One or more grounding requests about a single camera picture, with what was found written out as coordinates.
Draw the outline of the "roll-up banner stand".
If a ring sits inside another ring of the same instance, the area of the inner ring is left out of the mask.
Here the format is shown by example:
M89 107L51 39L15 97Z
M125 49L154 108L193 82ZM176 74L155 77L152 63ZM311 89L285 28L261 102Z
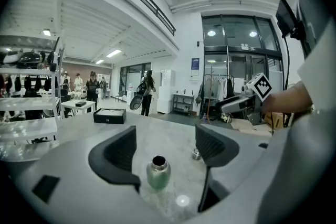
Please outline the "roll-up banner stand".
M110 98L110 76L107 74L98 74L98 81L100 83L100 98L102 100Z

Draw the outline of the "green steel flask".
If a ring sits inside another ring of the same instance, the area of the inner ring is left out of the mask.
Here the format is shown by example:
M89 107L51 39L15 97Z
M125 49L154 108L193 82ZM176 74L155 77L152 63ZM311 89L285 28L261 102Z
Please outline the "green steel flask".
M165 157L157 155L147 164L147 181L156 190L167 186L171 176L171 166Z

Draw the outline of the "white cabinet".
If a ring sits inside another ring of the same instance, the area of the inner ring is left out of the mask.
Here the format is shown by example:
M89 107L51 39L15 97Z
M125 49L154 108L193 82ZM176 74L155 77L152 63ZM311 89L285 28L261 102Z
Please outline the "white cabinet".
M161 71L161 82L157 100L157 112L168 114L172 111L173 91L175 89L175 71L165 69Z

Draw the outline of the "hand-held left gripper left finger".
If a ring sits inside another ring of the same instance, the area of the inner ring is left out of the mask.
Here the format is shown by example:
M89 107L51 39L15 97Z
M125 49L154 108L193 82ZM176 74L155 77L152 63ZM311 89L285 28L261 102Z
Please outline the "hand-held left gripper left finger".
M91 170L109 184L130 185L139 192L141 181L132 173L136 139L136 127L131 126L94 146L88 156Z

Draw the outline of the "black round bag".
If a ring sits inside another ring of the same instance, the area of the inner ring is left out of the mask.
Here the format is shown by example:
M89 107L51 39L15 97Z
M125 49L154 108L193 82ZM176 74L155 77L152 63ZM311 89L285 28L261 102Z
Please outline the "black round bag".
M137 110L143 102L143 98L147 95L148 89L145 81L142 81L140 85L137 87L136 92L134 94L133 99L129 105L130 110L135 111Z

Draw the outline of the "grey metal shelf unit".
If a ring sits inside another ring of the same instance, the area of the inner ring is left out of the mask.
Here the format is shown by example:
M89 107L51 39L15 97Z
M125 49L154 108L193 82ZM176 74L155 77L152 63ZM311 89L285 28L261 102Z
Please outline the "grey metal shelf unit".
M172 110L174 112L192 115L194 99L193 95L174 94Z

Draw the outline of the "person's grey shirt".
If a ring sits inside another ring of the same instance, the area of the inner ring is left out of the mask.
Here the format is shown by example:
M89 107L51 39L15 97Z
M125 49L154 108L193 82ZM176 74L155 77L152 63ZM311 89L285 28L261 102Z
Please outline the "person's grey shirt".
M298 0L296 15L305 30L305 38L301 45L306 58L319 42L330 14L323 0Z

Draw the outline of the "dark hanging bag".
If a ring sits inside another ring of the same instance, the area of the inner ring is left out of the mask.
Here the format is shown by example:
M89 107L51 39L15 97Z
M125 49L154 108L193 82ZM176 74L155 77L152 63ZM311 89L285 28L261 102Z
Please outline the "dark hanging bag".
M204 84L201 83L199 87L198 95L195 99L196 104L200 104L203 101L203 98L204 98Z

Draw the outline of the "clothes rack with garments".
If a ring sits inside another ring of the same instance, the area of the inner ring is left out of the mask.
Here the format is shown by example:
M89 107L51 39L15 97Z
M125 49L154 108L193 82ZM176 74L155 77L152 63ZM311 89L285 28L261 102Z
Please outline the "clothes rack with garments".
M217 115L221 102L233 97L234 78L228 74L226 63L207 62L204 67L203 81L198 97L200 97L200 116Z

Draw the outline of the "brown cardboard box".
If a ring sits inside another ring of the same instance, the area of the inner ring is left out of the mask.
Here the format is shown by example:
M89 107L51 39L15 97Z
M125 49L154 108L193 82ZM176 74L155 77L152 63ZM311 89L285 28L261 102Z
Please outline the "brown cardboard box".
M289 119L289 114L277 112L267 112L264 116L265 122L274 130L286 127Z

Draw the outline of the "person's right forearm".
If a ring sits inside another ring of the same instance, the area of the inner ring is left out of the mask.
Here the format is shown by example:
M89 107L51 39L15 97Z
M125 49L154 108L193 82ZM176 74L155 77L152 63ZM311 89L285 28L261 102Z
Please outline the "person's right forearm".
M270 94L262 104L262 112L297 113L311 106L310 95L300 81L287 90Z

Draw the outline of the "blue wall poster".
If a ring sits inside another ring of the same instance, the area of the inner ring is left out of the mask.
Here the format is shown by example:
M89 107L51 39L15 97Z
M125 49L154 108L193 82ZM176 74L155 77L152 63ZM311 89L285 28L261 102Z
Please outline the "blue wall poster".
M200 59L192 58L191 60L191 77L198 76L200 73Z

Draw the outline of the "small white table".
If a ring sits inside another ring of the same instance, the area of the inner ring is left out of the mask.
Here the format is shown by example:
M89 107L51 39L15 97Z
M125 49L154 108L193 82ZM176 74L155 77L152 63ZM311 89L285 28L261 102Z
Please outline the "small white table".
M88 109L91 109L91 112L95 111L95 102L92 101L85 101L86 105L82 106L82 107L76 107L75 103L80 102L79 100L70 100L70 101L66 101L66 102L62 102L61 106L63 108L68 108L71 109L73 111L74 116L77 115L77 112L81 112L82 114L87 113Z

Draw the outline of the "black flat box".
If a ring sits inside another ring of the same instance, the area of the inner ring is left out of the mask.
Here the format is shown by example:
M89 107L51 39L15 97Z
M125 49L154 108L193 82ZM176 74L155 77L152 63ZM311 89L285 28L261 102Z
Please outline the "black flat box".
M93 119L95 123L124 124L126 121L126 110L100 108L94 112Z

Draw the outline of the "white shelf rack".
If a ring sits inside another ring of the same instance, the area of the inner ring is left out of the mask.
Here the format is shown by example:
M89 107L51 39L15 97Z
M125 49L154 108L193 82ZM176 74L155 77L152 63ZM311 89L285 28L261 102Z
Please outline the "white shelf rack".
M38 138L57 140L58 125L64 119L61 105L61 68L64 54L62 36L56 41L49 69L0 68L0 74L46 76L51 79L50 95L0 99L0 111L53 111L53 117L0 124L0 142L32 141Z

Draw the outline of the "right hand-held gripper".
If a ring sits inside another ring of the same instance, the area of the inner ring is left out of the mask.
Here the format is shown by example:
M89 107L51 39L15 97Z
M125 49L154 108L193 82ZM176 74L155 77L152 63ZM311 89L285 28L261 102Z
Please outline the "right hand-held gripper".
M272 90L268 78L264 73L258 73L241 90L241 95L221 106L221 112L244 112L252 125L263 124L262 105Z

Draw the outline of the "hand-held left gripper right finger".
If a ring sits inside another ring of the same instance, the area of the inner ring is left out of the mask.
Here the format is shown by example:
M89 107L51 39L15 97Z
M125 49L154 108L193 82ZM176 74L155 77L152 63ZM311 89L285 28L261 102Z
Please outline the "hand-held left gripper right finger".
M239 154L236 141L200 124L195 127L195 142L207 168L223 167Z

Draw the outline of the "large beige floor mat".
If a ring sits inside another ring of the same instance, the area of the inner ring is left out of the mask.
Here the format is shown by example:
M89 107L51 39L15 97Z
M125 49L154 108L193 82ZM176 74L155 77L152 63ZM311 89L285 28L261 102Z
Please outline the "large beige floor mat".
M272 136L271 128L267 124L252 125L248 120L232 119L231 126L242 133L260 136Z

